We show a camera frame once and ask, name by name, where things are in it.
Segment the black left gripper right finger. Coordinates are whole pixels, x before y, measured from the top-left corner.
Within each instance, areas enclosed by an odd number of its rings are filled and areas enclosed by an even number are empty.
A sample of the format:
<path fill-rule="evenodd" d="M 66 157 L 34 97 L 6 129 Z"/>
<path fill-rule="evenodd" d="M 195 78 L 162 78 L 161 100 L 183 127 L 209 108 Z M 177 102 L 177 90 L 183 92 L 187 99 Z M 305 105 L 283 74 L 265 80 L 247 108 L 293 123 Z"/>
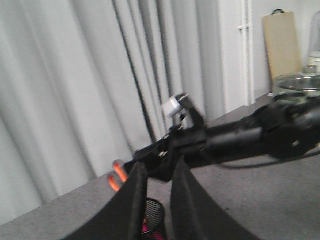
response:
<path fill-rule="evenodd" d="M 184 159 L 177 162 L 170 195 L 177 240 L 258 240 L 228 215 L 197 181 Z"/>

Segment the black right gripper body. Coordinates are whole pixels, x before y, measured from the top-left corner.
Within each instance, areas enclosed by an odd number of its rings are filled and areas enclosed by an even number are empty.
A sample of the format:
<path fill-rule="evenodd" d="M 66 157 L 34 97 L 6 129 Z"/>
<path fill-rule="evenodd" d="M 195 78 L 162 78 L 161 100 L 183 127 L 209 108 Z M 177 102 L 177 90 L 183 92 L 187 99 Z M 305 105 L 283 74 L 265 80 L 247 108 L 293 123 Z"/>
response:
<path fill-rule="evenodd" d="M 206 142 L 205 126 L 188 129 L 172 127 L 170 132 L 158 142 L 137 150 L 133 159 L 125 163 L 123 168 L 127 174 L 130 174 L 136 163 L 143 163 L 148 177 L 169 182 L 180 158 L 199 151 Z"/>

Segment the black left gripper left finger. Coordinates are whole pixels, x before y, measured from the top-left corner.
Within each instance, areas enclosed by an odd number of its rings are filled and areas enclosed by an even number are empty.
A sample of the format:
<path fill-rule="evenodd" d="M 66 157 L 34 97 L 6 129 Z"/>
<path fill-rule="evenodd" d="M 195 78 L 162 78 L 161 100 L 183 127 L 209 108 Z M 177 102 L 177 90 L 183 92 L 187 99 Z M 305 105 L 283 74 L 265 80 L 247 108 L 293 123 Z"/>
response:
<path fill-rule="evenodd" d="M 143 163 L 134 165 L 110 202 L 66 240 L 140 240 L 147 203 L 148 176 Z"/>

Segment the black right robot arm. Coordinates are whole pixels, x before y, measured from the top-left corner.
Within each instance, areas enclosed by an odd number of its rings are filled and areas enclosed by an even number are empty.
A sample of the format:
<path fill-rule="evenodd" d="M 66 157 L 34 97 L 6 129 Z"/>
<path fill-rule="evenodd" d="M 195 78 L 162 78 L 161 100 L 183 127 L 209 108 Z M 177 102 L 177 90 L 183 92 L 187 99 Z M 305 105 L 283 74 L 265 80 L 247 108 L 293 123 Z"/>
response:
<path fill-rule="evenodd" d="M 298 159 L 320 142 L 320 99 L 304 103 L 274 97 L 250 116 L 208 127 L 187 94 L 163 105 L 168 116 L 189 112 L 193 125 L 174 125 L 158 142 L 138 150 L 124 165 L 127 173 L 138 162 L 148 176 L 171 182 L 171 219 L 178 240 L 254 240 L 256 236 L 230 217 L 199 184 L 191 170 L 229 161 L 269 155 Z"/>

